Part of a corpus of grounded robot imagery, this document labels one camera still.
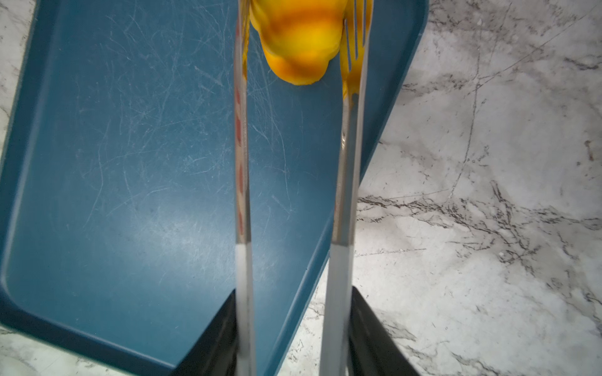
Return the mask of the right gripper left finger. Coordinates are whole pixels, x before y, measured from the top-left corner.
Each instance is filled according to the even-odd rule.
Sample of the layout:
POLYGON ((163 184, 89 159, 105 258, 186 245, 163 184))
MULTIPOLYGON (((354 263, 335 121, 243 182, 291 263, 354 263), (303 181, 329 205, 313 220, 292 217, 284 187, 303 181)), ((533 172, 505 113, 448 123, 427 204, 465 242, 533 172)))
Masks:
POLYGON ((171 375, 236 375, 237 350, 236 299, 235 290, 233 290, 202 336, 171 372, 171 375))

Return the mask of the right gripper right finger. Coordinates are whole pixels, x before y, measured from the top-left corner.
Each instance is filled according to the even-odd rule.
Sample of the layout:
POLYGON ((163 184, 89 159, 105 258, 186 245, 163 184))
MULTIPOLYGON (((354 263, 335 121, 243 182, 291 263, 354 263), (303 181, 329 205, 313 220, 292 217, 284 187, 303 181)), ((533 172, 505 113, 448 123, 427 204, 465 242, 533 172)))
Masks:
POLYGON ((349 372, 359 376, 419 375, 356 287, 351 293, 349 372))

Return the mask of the striped yellow bun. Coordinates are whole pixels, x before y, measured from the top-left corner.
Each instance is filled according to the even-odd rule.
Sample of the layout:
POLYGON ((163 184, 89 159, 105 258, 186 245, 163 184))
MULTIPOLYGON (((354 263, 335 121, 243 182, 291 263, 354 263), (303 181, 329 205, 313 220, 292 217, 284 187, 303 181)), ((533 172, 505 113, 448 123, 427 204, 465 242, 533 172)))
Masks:
POLYGON ((340 51, 345 1, 251 1, 250 19, 274 74, 294 86, 320 81, 340 51))

